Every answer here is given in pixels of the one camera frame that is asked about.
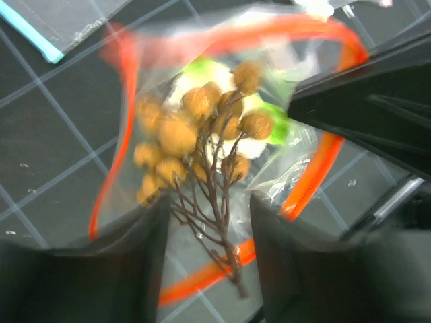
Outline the orange zipper clear bag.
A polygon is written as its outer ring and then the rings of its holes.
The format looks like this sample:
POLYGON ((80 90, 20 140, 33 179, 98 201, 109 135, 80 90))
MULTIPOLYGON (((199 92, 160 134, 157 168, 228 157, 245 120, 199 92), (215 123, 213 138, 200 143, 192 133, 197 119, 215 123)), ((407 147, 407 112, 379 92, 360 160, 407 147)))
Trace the orange zipper clear bag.
POLYGON ((121 224, 127 237, 166 224, 167 250, 187 273, 164 271, 158 307, 219 282, 234 298, 252 299, 243 274, 256 258, 252 193, 296 219, 343 145, 288 117, 294 91, 365 62, 366 47, 336 19, 262 5, 201 22, 113 24, 102 56, 117 68, 124 106, 89 239, 121 224))

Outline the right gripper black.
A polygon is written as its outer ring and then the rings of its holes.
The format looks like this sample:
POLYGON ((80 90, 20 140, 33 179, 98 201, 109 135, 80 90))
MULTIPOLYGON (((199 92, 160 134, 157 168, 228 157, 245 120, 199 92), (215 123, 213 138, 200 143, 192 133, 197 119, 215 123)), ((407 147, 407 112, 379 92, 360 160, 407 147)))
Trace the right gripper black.
POLYGON ((399 39, 364 64, 300 86, 288 108, 291 119, 340 135, 417 176, 382 195, 342 240, 379 229, 430 229, 430 31, 399 39))

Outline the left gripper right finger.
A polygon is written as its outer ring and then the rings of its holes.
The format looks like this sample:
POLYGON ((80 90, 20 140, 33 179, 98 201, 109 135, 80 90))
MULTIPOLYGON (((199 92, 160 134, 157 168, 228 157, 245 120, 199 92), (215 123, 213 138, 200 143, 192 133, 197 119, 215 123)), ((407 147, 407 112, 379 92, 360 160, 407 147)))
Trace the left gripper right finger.
POLYGON ((250 197, 267 322, 429 322, 430 232, 362 231, 330 240, 250 197))

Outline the brown toy longan bunch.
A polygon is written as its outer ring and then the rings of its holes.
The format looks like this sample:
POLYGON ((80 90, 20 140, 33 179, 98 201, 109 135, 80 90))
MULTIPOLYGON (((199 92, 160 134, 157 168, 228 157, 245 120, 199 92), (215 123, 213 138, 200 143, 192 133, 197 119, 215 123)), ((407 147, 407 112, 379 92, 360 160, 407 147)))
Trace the brown toy longan bunch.
POLYGON ((214 101, 201 87, 195 98, 184 96, 181 107, 164 101, 148 94, 135 103, 137 119, 150 138, 134 151, 134 162, 147 170, 137 199, 148 206, 159 194, 173 192, 172 216, 192 231, 217 272, 246 298, 240 252, 229 240, 228 228, 230 189, 251 168, 251 160, 238 152, 248 135, 241 131, 227 152, 222 149, 230 117, 212 118, 214 101))

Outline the toy cauliflower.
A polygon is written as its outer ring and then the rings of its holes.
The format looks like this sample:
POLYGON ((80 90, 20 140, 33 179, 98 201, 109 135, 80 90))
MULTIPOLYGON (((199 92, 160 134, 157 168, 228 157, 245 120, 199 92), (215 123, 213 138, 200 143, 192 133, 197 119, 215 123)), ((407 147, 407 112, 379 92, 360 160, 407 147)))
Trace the toy cauliflower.
POLYGON ((240 140, 238 152, 255 159, 266 145, 283 145, 289 132, 286 113, 259 94, 263 77, 264 68, 256 61, 244 61, 230 70, 218 61, 195 60, 177 75, 164 103, 181 107, 184 96, 195 98, 197 88, 205 89, 214 101, 212 118, 219 114, 230 117, 222 149, 227 152, 242 131, 248 137, 240 140))

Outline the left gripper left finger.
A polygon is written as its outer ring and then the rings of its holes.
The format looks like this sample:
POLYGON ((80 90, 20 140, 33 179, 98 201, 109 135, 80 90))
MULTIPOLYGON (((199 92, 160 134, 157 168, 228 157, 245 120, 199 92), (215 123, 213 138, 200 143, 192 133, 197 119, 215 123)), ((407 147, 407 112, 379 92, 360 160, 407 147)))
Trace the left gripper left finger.
POLYGON ((73 248, 1 242, 2 322, 155 322, 171 202, 138 207, 73 248))

